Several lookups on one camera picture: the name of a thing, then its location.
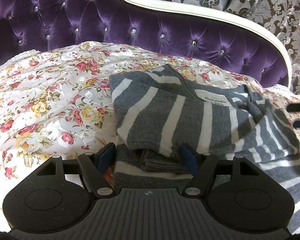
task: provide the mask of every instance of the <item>white crochet edge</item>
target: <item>white crochet edge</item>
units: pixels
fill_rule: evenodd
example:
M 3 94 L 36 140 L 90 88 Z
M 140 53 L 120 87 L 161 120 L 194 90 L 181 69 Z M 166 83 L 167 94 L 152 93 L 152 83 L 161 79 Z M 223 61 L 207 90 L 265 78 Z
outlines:
M 31 56 L 36 55 L 38 53 L 41 53 L 41 51 L 38 51 L 38 50 L 35 50 L 35 49 L 21 52 L 18 55 L 16 55 L 16 56 L 12 57 L 11 59 L 9 59 L 6 63 L 2 64 L 0 66 L 0 70 L 7 67 L 8 65 L 11 65 L 12 63 L 14 63 L 18 60 L 21 60 L 21 59 L 27 58 L 27 57 L 31 57 Z
M 195 15 L 195 16 L 210 18 L 222 22 L 227 22 L 256 33 L 257 35 L 271 42 L 281 53 L 288 70 L 287 87 L 290 88 L 291 78 L 292 78 L 292 67 L 291 67 L 291 60 L 289 54 L 286 48 L 284 47 L 284 45 L 280 42 L 280 40 L 261 25 L 231 13 L 227 13 L 227 12 L 223 12 L 211 8 L 191 5 L 191 4 L 174 3 L 174 2 L 168 2 L 162 0 L 124 0 L 124 1 L 151 10 Z

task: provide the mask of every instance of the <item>headboard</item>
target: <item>headboard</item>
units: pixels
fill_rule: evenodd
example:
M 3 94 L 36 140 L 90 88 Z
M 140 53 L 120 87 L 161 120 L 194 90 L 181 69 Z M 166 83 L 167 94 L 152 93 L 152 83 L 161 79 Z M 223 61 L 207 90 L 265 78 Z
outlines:
M 226 12 L 159 0 L 0 0 L 0 65 L 26 50 L 88 40 L 203 59 L 264 87 L 291 80 L 280 41 Z

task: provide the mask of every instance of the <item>bed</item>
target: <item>bed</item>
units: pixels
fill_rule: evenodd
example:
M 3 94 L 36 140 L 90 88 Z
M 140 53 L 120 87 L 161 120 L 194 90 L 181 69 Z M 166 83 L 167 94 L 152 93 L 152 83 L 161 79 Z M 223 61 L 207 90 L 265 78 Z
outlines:
M 225 12 L 151 1 L 0 0 L 1 231 L 9 230 L 4 196 L 43 161 L 116 141 L 111 73 L 168 63 L 203 84 L 246 83 L 278 108 L 300 102 L 288 89 L 289 55 L 269 31 Z M 100 107 L 89 108 L 96 97 Z M 114 180 L 111 170 L 105 177 Z

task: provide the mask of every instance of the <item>crosshair logo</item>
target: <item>crosshair logo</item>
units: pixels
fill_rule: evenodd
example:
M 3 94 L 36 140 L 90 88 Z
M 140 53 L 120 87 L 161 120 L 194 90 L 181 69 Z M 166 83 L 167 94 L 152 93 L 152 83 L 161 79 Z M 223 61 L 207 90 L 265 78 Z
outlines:
M 147 191 L 145 192 L 145 194 L 146 194 L 147 196 L 150 196 L 150 195 L 152 195 L 152 194 L 153 194 L 153 192 L 152 192 L 152 191 L 150 191 L 150 190 L 147 190 Z

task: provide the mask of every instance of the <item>cream curved trim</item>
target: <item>cream curved trim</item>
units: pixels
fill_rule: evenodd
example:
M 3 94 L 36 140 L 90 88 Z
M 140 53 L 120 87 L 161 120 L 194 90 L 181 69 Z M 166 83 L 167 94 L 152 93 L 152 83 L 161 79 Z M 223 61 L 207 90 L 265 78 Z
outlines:
M 270 31 L 268 31 L 266 28 L 262 27 L 261 25 L 231 13 L 205 8 L 205 7 L 199 7 L 196 5 L 174 3 L 174 2 L 168 2 L 162 0 L 124 0 L 124 1 L 147 9 L 164 11 L 164 12 L 189 14 L 189 15 L 210 18 L 222 22 L 227 22 L 258 34 L 262 38 L 271 42 L 282 54 L 288 70 L 289 83 L 287 87 L 290 88 L 292 67 L 291 67 L 291 60 L 289 54 L 286 48 L 284 47 L 284 45 L 279 41 L 279 39 L 276 36 L 274 36 Z

